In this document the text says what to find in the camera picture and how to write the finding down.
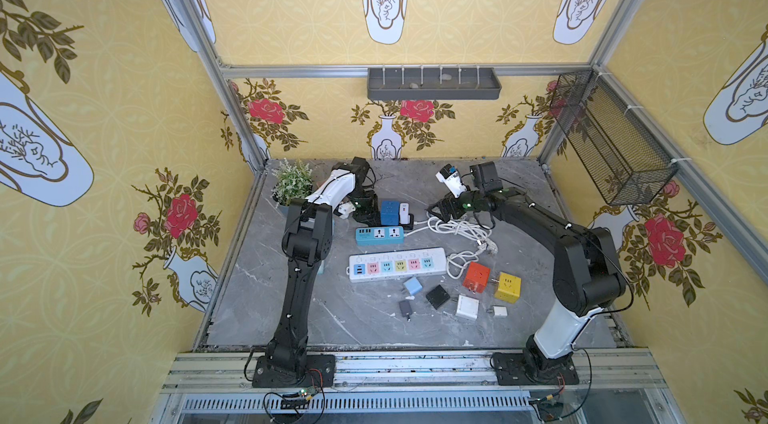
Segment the blue cube socket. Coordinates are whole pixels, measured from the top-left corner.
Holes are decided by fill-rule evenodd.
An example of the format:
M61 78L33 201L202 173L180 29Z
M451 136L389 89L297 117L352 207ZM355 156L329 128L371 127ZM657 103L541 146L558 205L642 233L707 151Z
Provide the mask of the blue cube socket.
M380 207L380 220L383 226L400 224L400 203L395 200L383 200Z

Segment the white charger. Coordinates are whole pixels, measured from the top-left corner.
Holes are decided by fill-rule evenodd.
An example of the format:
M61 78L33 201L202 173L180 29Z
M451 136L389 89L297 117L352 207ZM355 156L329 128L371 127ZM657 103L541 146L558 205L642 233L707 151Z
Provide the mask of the white charger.
M401 202L399 204L399 223L403 226L409 225L411 221L410 217L410 206L407 202Z

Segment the red cube socket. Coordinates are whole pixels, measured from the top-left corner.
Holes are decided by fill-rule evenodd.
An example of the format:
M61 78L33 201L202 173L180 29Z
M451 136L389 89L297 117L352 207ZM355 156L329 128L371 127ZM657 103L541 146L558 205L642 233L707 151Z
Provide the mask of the red cube socket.
M465 271L462 285L469 291L482 294L490 280L491 269L476 261L471 261Z

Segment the light blue plug adapter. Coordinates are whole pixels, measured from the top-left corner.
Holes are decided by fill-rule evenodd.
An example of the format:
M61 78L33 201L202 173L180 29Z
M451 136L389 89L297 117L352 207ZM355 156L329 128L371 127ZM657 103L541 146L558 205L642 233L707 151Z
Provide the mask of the light blue plug adapter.
M415 296L423 290L423 285L417 277L411 277L403 283L404 292L409 296Z

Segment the black plug adapter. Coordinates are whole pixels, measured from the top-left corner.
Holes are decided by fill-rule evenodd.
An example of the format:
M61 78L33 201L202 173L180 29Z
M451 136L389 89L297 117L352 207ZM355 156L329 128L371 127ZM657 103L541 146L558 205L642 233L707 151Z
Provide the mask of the black plug adapter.
M434 309L439 309L451 299L451 296L442 285L436 285L427 292L426 299Z

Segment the yellow plug adapter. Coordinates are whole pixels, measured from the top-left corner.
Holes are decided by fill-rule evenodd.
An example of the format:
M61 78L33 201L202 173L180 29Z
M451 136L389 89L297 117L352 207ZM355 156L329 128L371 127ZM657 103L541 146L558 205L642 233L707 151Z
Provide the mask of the yellow plug adapter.
M514 304L521 295L522 279L518 276L500 272L494 297L501 301Z

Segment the grey purple plug adapter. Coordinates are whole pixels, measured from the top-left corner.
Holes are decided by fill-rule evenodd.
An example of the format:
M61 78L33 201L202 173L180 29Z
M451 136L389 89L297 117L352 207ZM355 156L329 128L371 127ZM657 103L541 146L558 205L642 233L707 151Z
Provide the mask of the grey purple plug adapter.
M409 300L401 300L398 302L398 307L401 316L404 317L407 321L410 321L413 315L411 302Z

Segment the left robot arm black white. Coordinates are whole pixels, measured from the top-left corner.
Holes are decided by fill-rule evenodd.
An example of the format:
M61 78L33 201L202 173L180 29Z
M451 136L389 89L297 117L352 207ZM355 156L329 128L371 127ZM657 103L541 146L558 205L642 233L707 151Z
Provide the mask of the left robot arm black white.
M257 361L254 384L288 386L307 375L332 376L331 357L307 354L309 307L320 265L331 250L334 216L343 214L339 206L351 205L348 214L360 224L381 223L374 185L366 182L370 171L362 157L338 162L318 190L290 200L281 240L288 258L284 302L274 336Z

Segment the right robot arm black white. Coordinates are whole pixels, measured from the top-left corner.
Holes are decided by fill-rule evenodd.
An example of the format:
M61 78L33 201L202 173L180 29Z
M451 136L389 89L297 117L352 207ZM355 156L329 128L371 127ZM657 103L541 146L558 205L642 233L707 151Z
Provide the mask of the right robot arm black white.
M494 162L472 165L470 174L472 188L463 183L455 166L444 165L436 178L449 192L429 213L448 222L469 212L486 211L493 221L517 227L553 255L555 303L541 327L529 336L518 366L538 382L564 375L582 331L593 317L606 314L629 285L618 264L611 231L572 223L535 203L521 187L506 187Z

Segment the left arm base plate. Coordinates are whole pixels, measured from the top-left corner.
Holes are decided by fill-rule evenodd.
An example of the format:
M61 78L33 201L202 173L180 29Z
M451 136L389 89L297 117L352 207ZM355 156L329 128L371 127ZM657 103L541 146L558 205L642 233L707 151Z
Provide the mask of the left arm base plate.
M293 387L332 386L336 357L332 354L310 354L298 368L279 365L267 356L260 356L252 379L253 388L283 389Z

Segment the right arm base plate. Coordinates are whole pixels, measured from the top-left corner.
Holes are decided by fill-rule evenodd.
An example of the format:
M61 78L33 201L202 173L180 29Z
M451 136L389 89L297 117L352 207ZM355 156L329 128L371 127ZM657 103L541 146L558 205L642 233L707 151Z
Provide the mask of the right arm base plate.
M490 365L501 386L568 386L580 383L570 355L546 359L527 353L495 352L491 355Z

